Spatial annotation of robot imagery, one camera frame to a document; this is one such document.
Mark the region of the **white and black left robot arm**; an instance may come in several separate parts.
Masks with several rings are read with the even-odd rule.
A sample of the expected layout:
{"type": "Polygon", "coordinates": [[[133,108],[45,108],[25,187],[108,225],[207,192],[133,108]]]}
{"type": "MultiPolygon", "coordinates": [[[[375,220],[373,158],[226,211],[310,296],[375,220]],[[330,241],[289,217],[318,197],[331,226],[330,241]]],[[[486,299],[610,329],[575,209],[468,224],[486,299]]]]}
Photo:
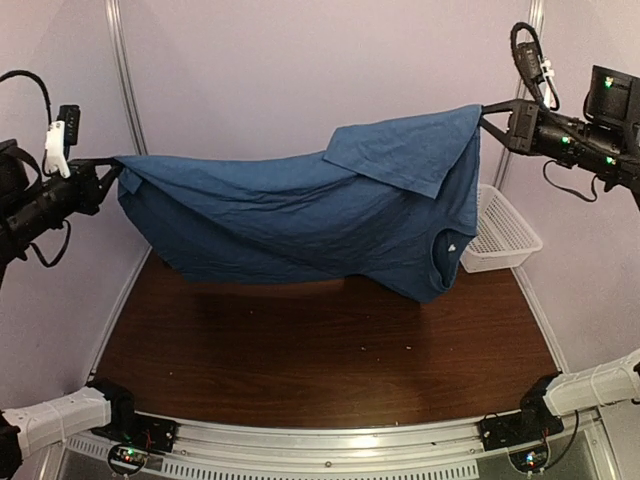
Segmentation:
{"type": "MultiPolygon", "coordinates": [[[[32,249],[41,265],[56,266],[68,247],[73,214],[100,211],[122,171],[113,158],[76,159],[70,174],[42,179],[36,160],[14,139],[1,143],[1,272],[32,249]]],[[[12,478],[24,460],[70,436],[106,429],[123,444],[144,433],[134,396],[109,380],[91,381],[69,395],[1,411],[1,477],[12,478]]]]}

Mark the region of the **blue grey cloth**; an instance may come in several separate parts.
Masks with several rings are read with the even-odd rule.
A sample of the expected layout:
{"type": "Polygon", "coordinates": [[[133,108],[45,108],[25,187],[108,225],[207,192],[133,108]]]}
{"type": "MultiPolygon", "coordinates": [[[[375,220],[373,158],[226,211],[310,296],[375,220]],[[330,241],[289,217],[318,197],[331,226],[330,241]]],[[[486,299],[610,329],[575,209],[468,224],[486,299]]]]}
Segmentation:
{"type": "Polygon", "coordinates": [[[118,200],[191,282],[364,276],[428,303],[477,234],[481,109],[340,127],[325,149],[257,161],[124,156],[118,200]]]}

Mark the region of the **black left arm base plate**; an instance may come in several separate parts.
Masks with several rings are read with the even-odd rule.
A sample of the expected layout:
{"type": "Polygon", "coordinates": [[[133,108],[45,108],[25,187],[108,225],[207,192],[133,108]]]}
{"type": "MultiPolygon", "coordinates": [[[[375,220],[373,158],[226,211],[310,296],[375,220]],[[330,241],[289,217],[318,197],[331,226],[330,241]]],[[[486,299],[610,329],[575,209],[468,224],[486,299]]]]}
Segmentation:
{"type": "Polygon", "coordinates": [[[177,434],[176,421],[134,413],[128,420],[113,419],[109,424],[92,428],[94,435],[131,445],[152,453],[171,453],[177,434]]]}

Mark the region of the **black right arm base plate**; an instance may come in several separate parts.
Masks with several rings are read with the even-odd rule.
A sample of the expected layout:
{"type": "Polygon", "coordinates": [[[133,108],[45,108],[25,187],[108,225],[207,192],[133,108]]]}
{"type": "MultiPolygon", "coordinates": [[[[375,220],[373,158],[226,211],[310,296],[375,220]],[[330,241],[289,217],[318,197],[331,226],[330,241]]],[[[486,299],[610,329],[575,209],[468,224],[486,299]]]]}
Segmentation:
{"type": "Polygon", "coordinates": [[[545,437],[564,430],[560,418],[548,412],[520,410],[511,414],[487,414],[478,422],[485,451],[510,448],[525,443],[540,442],[545,437]]]}

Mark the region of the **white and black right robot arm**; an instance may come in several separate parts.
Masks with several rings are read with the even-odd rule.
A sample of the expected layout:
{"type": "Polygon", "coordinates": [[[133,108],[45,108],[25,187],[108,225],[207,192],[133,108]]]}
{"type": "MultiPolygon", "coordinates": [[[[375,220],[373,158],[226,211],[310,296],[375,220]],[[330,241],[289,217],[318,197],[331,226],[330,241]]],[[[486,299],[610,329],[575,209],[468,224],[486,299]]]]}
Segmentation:
{"type": "MultiPolygon", "coordinates": [[[[534,101],[514,99],[484,106],[480,125],[510,152],[544,156],[571,169],[578,167],[605,184],[628,189],[639,200],[639,148],[633,122],[593,119],[585,122],[551,111],[534,101]]],[[[512,430],[530,442],[567,414],[639,400],[639,352],[577,373],[538,380],[521,400],[512,430]]]]}

